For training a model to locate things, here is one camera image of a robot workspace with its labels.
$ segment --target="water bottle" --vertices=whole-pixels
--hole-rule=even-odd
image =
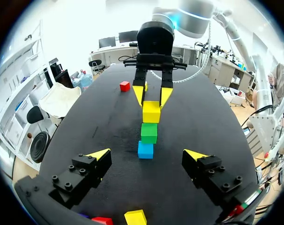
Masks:
[[[83,70],[81,69],[81,70],[80,70],[80,74],[78,74],[77,78],[80,79],[80,78],[83,76],[83,74],[84,74],[84,72],[83,72]]]
[[[88,89],[88,87],[92,84],[93,79],[91,78],[91,76],[86,74],[85,71],[83,71],[83,75],[82,77],[80,77],[80,81],[81,81],[82,92],[83,92],[86,89]]]
[[[73,87],[79,87],[81,89],[80,79],[72,77]]]

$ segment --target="blue block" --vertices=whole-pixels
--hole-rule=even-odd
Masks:
[[[139,158],[153,158],[153,144],[143,144],[138,142],[138,157]]]

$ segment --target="black chair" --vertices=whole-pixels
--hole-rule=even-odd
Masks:
[[[100,72],[105,68],[104,65],[101,65],[102,61],[101,60],[93,60],[89,62],[89,66],[92,67],[92,70],[94,72]]]
[[[27,121],[30,124],[37,123],[43,119],[44,116],[38,106],[34,106],[27,113]],[[46,131],[41,131],[34,137],[30,147],[30,156],[35,163],[42,162],[50,141],[50,135]]]
[[[43,119],[44,119],[43,114],[40,111],[38,106],[34,106],[27,113],[27,121],[30,124],[37,123],[37,122],[39,122],[39,121],[41,121]]]

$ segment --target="wall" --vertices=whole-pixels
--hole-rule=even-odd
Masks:
[[[230,16],[238,26],[249,52],[252,52],[252,33],[265,43],[269,54],[277,61],[284,62],[281,41],[269,20],[262,16],[253,5],[242,0],[240,4],[231,0],[220,0],[226,8],[233,10]],[[43,19],[43,47],[47,60],[57,57],[69,74],[88,66],[89,53],[98,48],[100,38],[117,36],[119,32],[139,30],[151,19],[152,9],[166,1],[158,0],[40,0],[21,18],[13,38],[13,46],[23,42],[40,19]],[[200,39],[185,37],[175,31],[175,44],[193,46],[196,41],[207,42],[208,31]],[[229,51],[230,45],[224,29],[212,21],[212,45],[220,45]],[[237,56],[238,50],[232,42]]]

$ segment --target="black table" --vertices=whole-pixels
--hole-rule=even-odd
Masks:
[[[175,70],[174,80],[194,74],[196,67]],[[113,164],[97,189],[72,210],[90,217],[109,217],[126,224],[124,213],[143,209],[149,225],[213,224],[221,208],[196,189],[181,166],[183,149],[215,154],[244,182],[256,182],[252,154],[229,105],[204,75],[175,84],[161,112],[154,158],[138,158],[142,109],[133,89],[134,67],[108,68],[80,96],[58,127],[39,174],[51,179],[78,153],[111,149]],[[159,100],[161,81],[147,74],[145,100]]]

